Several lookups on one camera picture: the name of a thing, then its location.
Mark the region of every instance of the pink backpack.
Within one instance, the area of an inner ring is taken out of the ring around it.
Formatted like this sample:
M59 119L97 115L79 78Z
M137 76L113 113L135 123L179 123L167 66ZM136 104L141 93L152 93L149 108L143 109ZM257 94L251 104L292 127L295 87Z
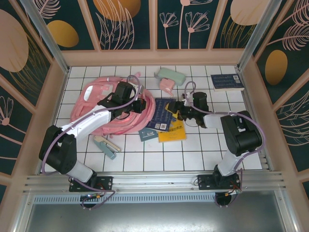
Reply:
M81 116L88 113L97 105L97 103L104 99L109 93L114 92L120 81L126 81L118 76L105 76L99 77L97 80L87 84L82 90L74 108L71 112L70 121L73 122ZM155 100L148 90L144 90L143 94L140 94L140 98L146 100L146 109L141 114L130 113L130 116L123 120L114 119L113 121L97 128L91 134L104 136L107 134L124 134L140 131L148 122L153 118L155 113ZM126 117L127 114L123 114L119 118Z

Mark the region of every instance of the book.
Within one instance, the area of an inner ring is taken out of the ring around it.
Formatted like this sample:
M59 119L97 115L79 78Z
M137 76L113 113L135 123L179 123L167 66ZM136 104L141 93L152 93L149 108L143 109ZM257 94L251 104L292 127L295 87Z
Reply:
M183 121L178 119L172 121L168 132L159 132L159 142L181 141L187 138Z
M211 75L214 91L242 91L245 89L238 74Z
M158 133L155 130L148 129L148 128L144 128L140 130L139 134L140 134L140 140L142 142L158 137Z
M176 101L174 98L156 98L154 116L147 124L146 128L167 132L172 121L172 113L165 109L170 102Z

